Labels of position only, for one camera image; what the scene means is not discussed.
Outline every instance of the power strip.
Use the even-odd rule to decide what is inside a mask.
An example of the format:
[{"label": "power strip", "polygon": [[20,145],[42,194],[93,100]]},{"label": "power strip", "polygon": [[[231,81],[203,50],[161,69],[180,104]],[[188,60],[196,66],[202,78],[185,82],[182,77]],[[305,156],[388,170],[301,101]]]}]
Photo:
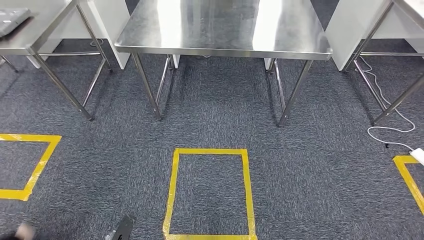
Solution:
[{"label": "power strip", "polygon": [[424,150],[422,148],[417,148],[409,152],[412,157],[414,157],[418,162],[424,165]]}]

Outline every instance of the stainless steel table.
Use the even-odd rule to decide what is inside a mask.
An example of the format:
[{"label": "stainless steel table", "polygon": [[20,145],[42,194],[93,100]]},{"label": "stainless steel table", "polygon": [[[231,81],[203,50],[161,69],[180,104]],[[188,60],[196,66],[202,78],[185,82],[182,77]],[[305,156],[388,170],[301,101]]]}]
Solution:
[{"label": "stainless steel table", "polygon": [[377,22],[372,27],[369,34],[366,36],[364,41],[358,46],[356,52],[350,57],[349,61],[344,67],[344,71],[347,71],[349,66],[353,63],[358,69],[361,77],[365,81],[368,89],[374,96],[378,105],[380,106],[382,113],[372,121],[373,125],[378,124],[382,119],[392,113],[408,96],[413,92],[417,91],[421,86],[424,85],[424,74],[420,73],[417,80],[409,86],[389,107],[386,107],[383,98],[378,94],[377,90],[373,87],[370,80],[368,79],[365,71],[361,68],[358,63],[360,56],[397,56],[397,57],[424,57],[424,53],[409,53],[409,52],[364,52],[365,47],[373,38],[386,16],[392,10],[393,6],[399,6],[418,26],[424,30],[424,0],[386,0],[386,7],[379,16]]},{"label": "stainless steel table", "polygon": [[[210,55],[306,60],[287,103],[277,72],[281,107],[287,118],[314,60],[330,59],[332,49],[310,0],[143,0],[115,43],[131,53],[156,119],[170,55]],[[154,98],[138,53],[167,54]]]},{"label": "stainless steel table", "polygon": [[[79,0],[1,0],[0,8],[28,8],[31,10],[31,17],[21,24],[9,35],[0,38],[0,55],[23,55],[33,56],[41,68],[49,75],[51,80],[63,91],[69,100],[84,114],[90,121],[93,120],[85,109],[85,105],[91,95],[94,85],[106,64],[111,70],[108,59],[103,52],[90,24],[82,11]],[[50,34],[56,29],[59,23],[74,9],[79,12],[85,27],[87,28],[97,51],[93,52],[62,52],[62,53],[39,53],[40,48],[47,41]],[[97,69],[90,87],[81,104],[68,88],[59,80],[56,74],[46,64],[42,56],[80,56],[80,55],[101,55],[102,61]]]}]

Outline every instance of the floor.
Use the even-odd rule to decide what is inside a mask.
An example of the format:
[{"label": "floor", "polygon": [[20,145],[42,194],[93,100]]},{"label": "floor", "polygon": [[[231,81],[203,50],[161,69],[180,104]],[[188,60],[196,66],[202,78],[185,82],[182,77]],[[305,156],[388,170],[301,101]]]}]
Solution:
[{"label": "floor", "polygon": [[[326,26],[336,0],[313,0]],[[128,1],[128,7],[136,3]],[[64,40],[58,52],[90,50]],[[112,52],[104,46],[107,55]],[[369,49],[412,51],[404,40],[374,40]],[[421,58],[367,57],[388,99],[424,71]],[[132,240],[163,239],[175,148],[247,149],[256,234],[275,239],[423,239],[424,217],[392,158],[407,149],[374,141],[370,119],[380,113],[358,73],[315,62],[284,127],[274,75],[258,58],[182,56],[166,81],[154,120],[130,61],[104,71],[87,121],[41,70],[10,57],[21,70],[0,68],[0,133],[62,136],[28,201],[0,199],[0,232],[22,222],[45,239],[104,239],[124,214],[137,217]],[[101,59],[50,58],[47,63],[81,99]],[[142,62],[157,89],[164,55]],[[286,95],[302,61],[281,60]],[[382,138],[424,146],[424,94],[399,110],[417,126]],[[385,125],[408,128],[396,115]],[[21,189],[46,143],[0,141],[0,188]],[[424,167],[408,165],[424,191]],[[178,168],[172,234],[247,234],[240,158],[183,155]]]}]

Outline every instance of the yellow tape square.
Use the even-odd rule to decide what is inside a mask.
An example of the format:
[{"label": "yellow tape square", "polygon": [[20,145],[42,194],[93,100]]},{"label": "yellow tape square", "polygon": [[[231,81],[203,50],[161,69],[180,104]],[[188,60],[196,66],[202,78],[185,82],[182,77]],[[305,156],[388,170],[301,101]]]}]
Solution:
[{"label": "yellow tape square", "polygon": [[41,156],[38,164],[35,166],[28,182],[22,190],[0,189],[0,199],[15,199],[28,201],[33,193],[33,188],[39,179],[44,167],[50,159],[53,151],[61,140],[62,136],[58,135],[32,135],[32,134],[0,134],[0,141],[19,141],[19,142],[47,142],[49,143]]},{"label": "yellow tape square", "polygon": [[407,167],[405,166],[405,164],[421,164],[421,163],[417,161],[413,156],[410,156],[410,155],[395,156],[393,158],[393,161],[394,161],[394,164],[396,164],[397,169],[399,169],[400,175],[403,177],[403,180],[405,180],[405,183],[408,186],[409,191],[411,192],[413,198],[415,199],[416,204],[421,210],[421,213],[424,215],[424,197],[421,194],[420,189],[418,188],[417,184],[412,178]]},{"label": "yellow tape square", "polygon": [[[246,193],[247,225],[249,235],[206,235],[206,234],[170,234],[171,217],[174,208],[175,191],[177,188],[178,164],[180,154],[224,154],[241,155],[243,165],[244,190]],[[257,240],[255,230],[255,214],[253,211],[251,177],[249,172],[249,158],[247,149],[216,149],[216,148],[175,148],[172,158],[172,173],[169,183],[168,202],[166,205],[166,215],[163,221],[163,236],[165,240]]]}]

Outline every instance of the electrical cord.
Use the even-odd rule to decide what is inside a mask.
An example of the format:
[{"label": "electrical cord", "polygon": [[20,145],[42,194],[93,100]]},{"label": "electrical cord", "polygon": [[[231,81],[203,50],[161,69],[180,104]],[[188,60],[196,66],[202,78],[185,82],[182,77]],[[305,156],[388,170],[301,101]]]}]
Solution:
[{"label": "electrical cord", "polygon": [[[103,45],[103,43],[104,43],[103,42],[103,39],[98,38],[97,40],[98,40],[98,43],[100,44],[100,46]],[[96,46],[96,44],[94,43],[94,41],[91,41],[90,42],[90,46],[92,46],[92,47],[95,47]]]},{"label": "electrical cord", "polygon": [[[369,74],[369,75],[371,75],[371,76],[374,77],[374,84],[378,88],[378,91],[379,91],[379,94],[380,94],[381,98],[387,104],[391,105],[391,103],[384,97],[382,88],[377,83],[377,75],[375,75],[374,73],[371,72],[373,70],[373,67],[367,61],[365,61],[365,59],[362,56],[360,56],[360,59],[369,67],[369,69],[364,70],[364,73],[367,73],[367,74]],[[414,151],[414,149],[412,147],[410,147],[410,146],[408,146],[406,144],[403,144],[403,143],[400,143],[400,142],[384,141],[384,140],[381,140],[381,139],[379,139],[379,138],[377,138],[377,137],[375,137],[375,136],[373,136],[371,134],[371,130],[373,130],[373,129],[387,129],[387,130],[397,131],[397,132],[400,132],[400,133],[410,133],[410,132],[412,132],[412,131],[415,130],[416,126],[415,126],[415,124],[411,120],[409,120],[404,115],[402,115],[402,113],[400,113],[397,109],[394,109],[394,110],[396,111],[397,114],[399,114],[399,116],[401,118],[405,119],[408,123],[410,123],[412,125],[412,128],[411,129],[409,129],[409,130],[401,130],[401,129],[397,129],[397,128],[393,128],[393,127],[386,127],[386,126],[372,126],[372,127],[369,127],[367,129],[368,135],[371,138],[373,138],[374,140],[379,141],[381,143],[401,145],[401,146],[404,146],[404,147],[410,149],[411,151]]]}]

